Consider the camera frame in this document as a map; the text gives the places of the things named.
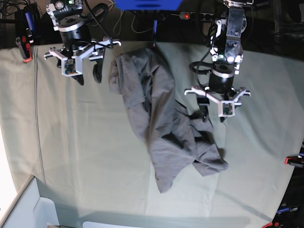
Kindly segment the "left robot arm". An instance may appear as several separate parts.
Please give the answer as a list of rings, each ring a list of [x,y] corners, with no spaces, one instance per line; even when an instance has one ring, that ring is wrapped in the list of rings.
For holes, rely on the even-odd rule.
[[[227,10],[215,21],[214,30],[209,33],[209,50],[198,62],[189,65],[198,78],[208,75],[207,84],[197,82],[196,86],[185,90],[185,94],[195,94],[204,122],[209,119],[208,106],[217,105],[221,122],[235,116],[236,108],[242,105],[241,97],[250,96],[245,88],[233,87],[234,77],[239,74],[243,61],[241,35],[247,27],[244,6],[253,4],[248,0],[225,0]]]

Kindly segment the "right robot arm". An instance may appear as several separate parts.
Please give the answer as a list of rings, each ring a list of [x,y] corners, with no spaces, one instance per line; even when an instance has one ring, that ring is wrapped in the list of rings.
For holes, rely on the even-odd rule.
[[[102,82],[103,61],[106,49],[121,45],[117,39],[112,39],[108,32],[102,28],[105,37],[98,41],[91,37],[89,25],[95,22],[100,26],[109,12],[109,7],[99,3],[93,8],[88,8],[88,15],[83,15],[83,8],[88,7],[86,0],[52,0],[46,5],[47,14],[50,16],[54,31],[59,32],[63,47],[51,47],[44,55],[44,59],[55,57],[57,68],[61,74],[71,77],[80,85],[84,84],[83,61],[94,61],[93,78],[99,84]]]

